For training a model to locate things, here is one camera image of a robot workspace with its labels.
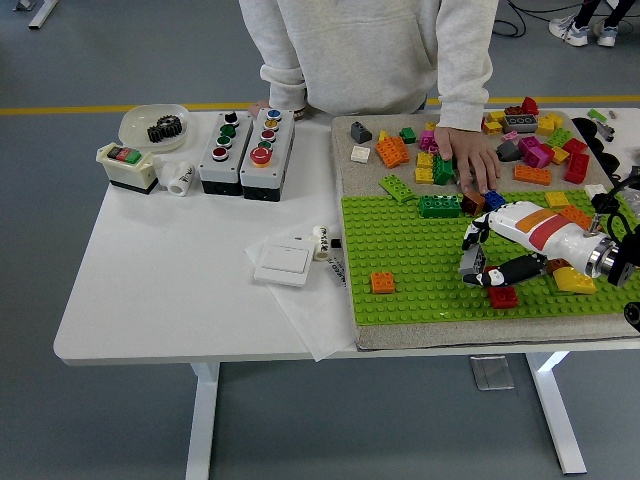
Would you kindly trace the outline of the person's left hand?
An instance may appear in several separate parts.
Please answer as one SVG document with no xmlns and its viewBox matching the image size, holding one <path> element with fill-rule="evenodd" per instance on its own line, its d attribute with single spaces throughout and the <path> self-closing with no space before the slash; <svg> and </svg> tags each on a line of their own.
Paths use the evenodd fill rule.
<svg viewBox="0 0 640 480">
<path fill-rule="evenodd" d="M 444 160 L 456 160 L 461 190 L 476 184 L 481 193 L 498 188 L 501 163 L 482 132 L 437 127 L 434 132 Z"/>
</svg>

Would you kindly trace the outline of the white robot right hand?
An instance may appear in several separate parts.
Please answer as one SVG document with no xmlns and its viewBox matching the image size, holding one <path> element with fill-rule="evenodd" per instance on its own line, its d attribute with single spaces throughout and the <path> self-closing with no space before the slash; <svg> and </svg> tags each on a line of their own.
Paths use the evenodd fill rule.
<svg viewBox="0 0 640 480">
<path fill-rule="evenodd" d="M 490 232 L 515 242 L 528 253 L 507 261 L 487 273 L 465 274 L 464 283 L 483 287 L 506 287 L 526 282 L 546 271 L 549 260 L 563 259 L 579 273 L 596 278 L 603 258 L 600 244 L 605 235 L 587 236 L 585 230 L 565 216 L 530 201 L 501 206 L 467 227 L 462 249 L 486 241 Z"/>
</svg>

